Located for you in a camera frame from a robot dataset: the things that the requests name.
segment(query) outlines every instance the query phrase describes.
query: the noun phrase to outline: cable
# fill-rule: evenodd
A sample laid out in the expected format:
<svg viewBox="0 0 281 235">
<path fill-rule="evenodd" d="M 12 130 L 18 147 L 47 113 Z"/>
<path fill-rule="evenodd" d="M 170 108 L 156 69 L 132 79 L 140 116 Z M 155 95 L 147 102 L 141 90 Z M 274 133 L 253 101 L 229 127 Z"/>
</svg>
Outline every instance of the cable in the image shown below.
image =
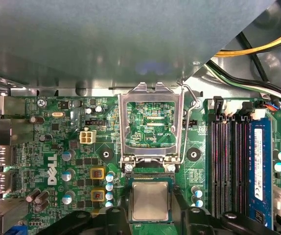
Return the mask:
<svg viewBox="0 0 281 235">
<path fill-rule="evenodd" d="M 238 40 L 238 42 L 241 44 L 241 46 L 243 47 L 243 49 L 252 49 L 252 45 L 250 44 L 250 42 L 247 40 L 245 34 L 243 32 L 240 32 L 237 36 L 236 39 Z M 270 82 L 266 72 L 263 69 L 263 66 L 258 58 L 258 56 L 255 53 L 251 53 L 249 54 L 249 57 L 251 58 L 251 60 L 253 61 L 255 67 L 257 68 L 257 71 L 261 77 L 261 79 L 264 82 Z M 275 97 L 274 95 L 270 96 L 271 102 L 273 104 L 275 104 L 276 106 L 280 106 L 279 103 L 279 99 L 277 97 Z"/>
<path fill-rule="evenodd" d="M 248 79 L 242 79 L 242 78 L 236 78 L 228 74 L 226 71 L 224 71 L 222 68 L 220 68 L 215 62 L 212 60 L 209 60 L 206 65 L 208 65 L 212 70 L 216 71 L 218 74 L 222 75 L 223 77 L 227 78 L 228 80 L 241 84 L 241 85 L 251 85 L 251 86 L 260 86 L 263 88 L 267 88 L 270 90 L 274 90 L 281 94 L 281 88 L 268 82 L 263 81 L 255 81 L 255 80 L 248 80 Z"/>
<path fill-rule="evenodd" d="M 220 51 L 215 55 L 215 57 L 233 57 L 233 56 L 240 56 L 240 55 L 248 55 L 251 53 L 261 53 L 264 50 L 274 49 L 278 46 L 281 46 L 281 37 L 266 45 L 262 45 L 262 46 L 251 48 L 251 49 L 234 50 L 234 51 Z"/>
<path fill-rule="evenodd" d="M 240 88 L 243 88 L 243 89 L 247 89 L 247 90 L 251 90 L 251 91 L 255 91 L 255 92 L 259 92 L 259 93 L 263 93 L 263 94 L 272 94 L 272 95 L 275 95 L 275 96 L 281 98 L 281 93 L 278 93 L 274 90 L 264 88 L 264 87 L 259 87 L 259 86 L 242 85 L 242 84 L 239 84 L 239 83 L 232 82 L 231 80 L 227 79 L 225 76 L 222 76 L 218 72 L 212 70 L 208 65 L 204 65 L 204 66 L 209 70 L 209 72 L 211 72 L 212 74 L 215 74 L 214 77 L 216 77 L 216 78 L 219 77 L 220 81 L 224 81 L 224 83 L 227 83 L 231 86 L 236 86 L 236 87 L 240 87 Z"/>
</svg>

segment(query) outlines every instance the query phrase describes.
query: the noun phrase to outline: blue ram stick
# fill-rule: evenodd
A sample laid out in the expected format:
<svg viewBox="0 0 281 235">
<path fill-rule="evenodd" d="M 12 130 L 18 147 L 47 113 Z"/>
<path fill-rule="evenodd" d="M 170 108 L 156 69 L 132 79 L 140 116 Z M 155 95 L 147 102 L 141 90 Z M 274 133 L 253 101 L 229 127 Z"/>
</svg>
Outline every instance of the blue ram stick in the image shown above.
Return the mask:
<svg viewBox="0 0 281 235">
<path fill-rule="evenodd" d="M 249 123 L 249 217 L 273 229 L 272 130 L 269 118 Z"/>
</svg>

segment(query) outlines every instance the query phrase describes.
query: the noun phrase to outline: screw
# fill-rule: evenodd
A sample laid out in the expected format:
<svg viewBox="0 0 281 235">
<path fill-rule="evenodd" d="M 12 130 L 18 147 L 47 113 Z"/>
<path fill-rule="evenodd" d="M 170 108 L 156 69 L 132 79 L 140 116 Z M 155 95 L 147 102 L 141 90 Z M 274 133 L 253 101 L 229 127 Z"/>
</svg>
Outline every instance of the screw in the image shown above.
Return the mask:
<svg viewBox="0 0 281 235">
<path fill-rule="evenodd" d="M 169 172 L 175 172 L 175 164 L 169 164 L 166 169 L 169 171 Z"/>
<path fill-rule="evenodd" d="M 43 100 L 43 99 L 37 100 L 37 106 L 38 107 L 45 107 L 46 104 L 47 104 L 47 102 L 45 100 Z"/>
<path fill-rule="evenodd" d="M 236 219 L 237 216 L 235 214 L 233 214 L 233 213 L 226 213 L 225 217 L 227 217 L 229 219 Z"/>
<path fill-rule="evenodd" d="M 193 213 L 199 213 L 199 212 L 200 212 L 200 209 L 198 209 L 198 208 L 192 208 L 192 209 L 191 209 L 191 212 L 193 212 Z"/>
<path fill-rule="evenodd" d="M 132 164 L 126 164 L 124 167 L 124 170 L 126 173 L 131 173 L 133 171 L 133 165 Z"/>
</svg>

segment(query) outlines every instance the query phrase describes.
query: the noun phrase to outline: chip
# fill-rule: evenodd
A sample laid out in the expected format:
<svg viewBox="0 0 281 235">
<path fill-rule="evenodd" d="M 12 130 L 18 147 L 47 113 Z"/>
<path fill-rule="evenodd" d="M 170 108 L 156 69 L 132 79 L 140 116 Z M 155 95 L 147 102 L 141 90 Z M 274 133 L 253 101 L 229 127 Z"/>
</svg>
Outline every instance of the chip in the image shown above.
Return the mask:
<svg viewBox="0 0 281 235">
<path fill-rule="evenodd" d="M 69 109 L 68 101 L 60 101 L 60 109 Z"/>
<path fill-rule="evenodd" d="M 98 158 L 92 158 L 92 165 L 98 165 Z"/>
<path fill-rule="evenodd" d="M 263 213 L 255 210 L 255 220 L 258 223 L 260 223 L 260 224 L 264 224 L 264 215 L 263 215 Z"/>
<path fill-rule="evenodd" d="M 79 149 L 79 148 L 80 148 L 79 140 L 70 140 L 69 141 L 69 149 Z"/>
<path fill-rule="evenodd" d="M 93 186 L 99 186 L 100 180 L 93 180 Z"/>
<path fill-rule="evenodd" d="M 83 164 L 83 159 L 76 159 L 75 160 L 76 165 L 82 165 Z"/>
<path fill-rule="evenodd" d="M 53 123 L 51 125 L 51 130 L 52 131 L 59 131 L 59 124 L 58 123 Z"/>
<path fill-rule="evenodd" d="M 73 101 L 73 107 L 74 107 L 74 108 L 82 107 L 82 101 L 81 101 L 81 100 L 75 100 L 75 101 Z"/>
<path fill-rule="evenodd" d="M 85 201 L 85 207 L 92 207 L 92 201 Z"/>
<path fill-rule="evenodd" d="M 77 202 L 77 208 L 84 208 L 84 202 Z"/>
<path fill-rule="evenodd" d="M 80 187 L 84 186 L 84 180 L 78 180 L 77 186 L 80 186 Z"/>
<path fill-rule="evenodd" d="M 93 207 L 94 208 L 100 208 L 99 202 L 93 202 Z"/>
<path fill-rule="evenodd" d="M 92 164 L 91 158 L 85 158 L 84 159 L 84 165 L 91 165 L 91 164 Z"/>
<path fill-rule="evenodd" d="M 93 180 L 91 180 L 91 179 L 86 179 L 85 185 L 86 185 L 86 186 L 91 186 L 91 185 L 93 185 Z"/>
</svg>

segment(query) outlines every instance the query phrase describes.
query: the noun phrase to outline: metal panel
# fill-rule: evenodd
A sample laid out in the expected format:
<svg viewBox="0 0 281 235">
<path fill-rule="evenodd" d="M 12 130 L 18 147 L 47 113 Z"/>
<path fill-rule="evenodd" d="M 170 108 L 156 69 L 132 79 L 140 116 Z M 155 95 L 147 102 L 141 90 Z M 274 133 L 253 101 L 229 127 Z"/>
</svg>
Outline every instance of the metal panel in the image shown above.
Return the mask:
<svg viewBox="0 0 281 235">
<path fill-rule="evenodd" d="M 175 85 L 274 0 L 0 0 L 0 74 L 32 87 Z"/>
</svg>

